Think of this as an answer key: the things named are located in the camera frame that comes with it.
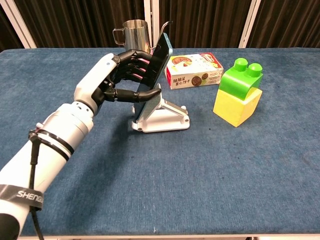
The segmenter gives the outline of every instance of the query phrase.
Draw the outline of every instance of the cookie box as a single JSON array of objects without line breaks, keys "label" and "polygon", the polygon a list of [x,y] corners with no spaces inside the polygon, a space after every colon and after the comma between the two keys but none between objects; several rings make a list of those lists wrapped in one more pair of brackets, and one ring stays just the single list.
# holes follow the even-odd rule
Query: cookie box
[{"label": "cookie box", "polygon": [[224,68],[211,52],[172,56],[165,76],[171,89],[219,84]]}]

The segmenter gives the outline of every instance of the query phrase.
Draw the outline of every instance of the dark curtain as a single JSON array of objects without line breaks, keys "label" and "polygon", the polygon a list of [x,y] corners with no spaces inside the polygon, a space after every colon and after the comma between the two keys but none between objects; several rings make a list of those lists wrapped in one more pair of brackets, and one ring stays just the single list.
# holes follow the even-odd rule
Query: dark curtain
[{"label": "dark curtain", "polygon": [[0,5],[0,52],[6,49],[21,49],[23,47],[14,27]]},{"label": "dark curtain", "polygon": [[159,0],[174,48],[237,48],[251,0]]},{"label": "dark curtain", "polygon": [[247,48],[320,47],[320,0],[262,0]]},{"label": "dark curtain", "polygon": [[118,47],[112,30],[145,19],[143,0],[15,0],[38,48]]}]

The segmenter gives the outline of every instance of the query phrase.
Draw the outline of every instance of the blue table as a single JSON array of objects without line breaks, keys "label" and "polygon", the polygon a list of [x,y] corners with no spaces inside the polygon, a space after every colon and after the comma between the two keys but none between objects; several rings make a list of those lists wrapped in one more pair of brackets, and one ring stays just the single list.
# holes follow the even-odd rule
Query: blue table
[{"label": "blue table", "polygon": [[[0,53],[0,168],[102,56],[122,51]],[[235,128],[212,111],[218,85],[170,90],[163,75],[188,130],[134,131],[132,104],[105,102],[45,192],[45,235],[320,234],[320,49],[174,49],[201,52],[225,69],[239,57],[263,66],[254,114]],[[35,235],[31,218],[23,235]]]}]

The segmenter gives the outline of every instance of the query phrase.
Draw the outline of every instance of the yellow toy block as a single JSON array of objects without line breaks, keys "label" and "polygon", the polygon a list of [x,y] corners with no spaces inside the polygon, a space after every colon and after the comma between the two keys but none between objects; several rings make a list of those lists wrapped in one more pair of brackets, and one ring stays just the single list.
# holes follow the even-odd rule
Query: yellow toy block
[{"label": "yellow toy block", "polygon": [[245,100],[241,100],[219,89],[213,112],[228,123],[238,127],[254,113],[261,95],[262,91],[260,89],[252,87]]}]

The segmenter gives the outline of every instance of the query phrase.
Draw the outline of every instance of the stacked toy blocks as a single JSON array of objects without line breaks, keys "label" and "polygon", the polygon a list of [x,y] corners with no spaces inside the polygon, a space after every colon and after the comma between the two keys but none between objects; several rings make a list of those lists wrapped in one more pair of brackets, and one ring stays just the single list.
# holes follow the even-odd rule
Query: stacked toy blocks
[{"label": "stacked toy blocks", "polygon": [[233,67],[221,78],[213,112],[238,127],[255,111],[262,91],[258,89],[262,79],[262,66],[245,58],[235,60]]}]

